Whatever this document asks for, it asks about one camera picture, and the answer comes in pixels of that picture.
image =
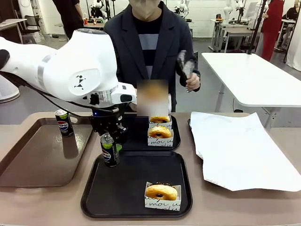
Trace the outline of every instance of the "person's left hand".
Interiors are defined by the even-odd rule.
[[[200,80],[197,74],[192,73],[191,78],[186,80],[186,88],[188,91],[198,89],[200,87]]]

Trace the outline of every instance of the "black soda can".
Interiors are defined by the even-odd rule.
[[[55,112],[55,117],[63,137],[70,137],[74,134],[68,112],[59,109]]]
[[[103,151],[104,164],[107,167],[117,166],[119,164],[119,153],[114,139],[109,133],[105,133],[100,137],[100,143]]]

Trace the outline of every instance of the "striped shirt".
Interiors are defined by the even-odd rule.
[[[162,22],[163,12],[161,16],[153,21],[145,22],[134,18],[134,24],[139,35],[144,62],[149,78],[155,61],[157,42]]]

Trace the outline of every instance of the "red dress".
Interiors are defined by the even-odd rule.
[[[263,49],[261,57],[267,61],[270,61],[272,57],[274,46],[278,38],[283,14],[283,5],[283,0],[271,1],[267,12],[269,17],[264,19],[262,24]]]

